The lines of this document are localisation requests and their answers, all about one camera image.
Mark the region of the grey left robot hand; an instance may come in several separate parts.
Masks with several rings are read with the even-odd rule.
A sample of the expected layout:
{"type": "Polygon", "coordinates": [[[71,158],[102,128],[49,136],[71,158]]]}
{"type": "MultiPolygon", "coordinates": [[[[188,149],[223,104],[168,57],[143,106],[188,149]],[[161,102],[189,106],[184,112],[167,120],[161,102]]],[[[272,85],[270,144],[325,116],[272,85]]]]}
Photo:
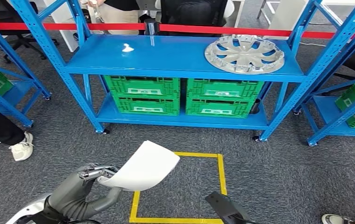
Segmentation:
{"type": "Polygon", "coordinates": [[[112,187],[105,196],[87,202],[86,197],[98,177],[110,178],[119,171],[114,165],[88,163],[73,171],[48,198],[49,205],[72,220],[84,220],[116,204],[122,188],[112,187]]]}

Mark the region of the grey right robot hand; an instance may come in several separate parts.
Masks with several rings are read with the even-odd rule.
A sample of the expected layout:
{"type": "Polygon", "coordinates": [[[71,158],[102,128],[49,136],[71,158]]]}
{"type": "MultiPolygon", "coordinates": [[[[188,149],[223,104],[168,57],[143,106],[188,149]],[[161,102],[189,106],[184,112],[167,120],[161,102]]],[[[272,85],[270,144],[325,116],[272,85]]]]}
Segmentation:
{"type": "Polygon", "coordinates": [[[242,206],[228,196],[212,192],[205,197],[224,224],[249,224],[250,217],[242,206]]]}

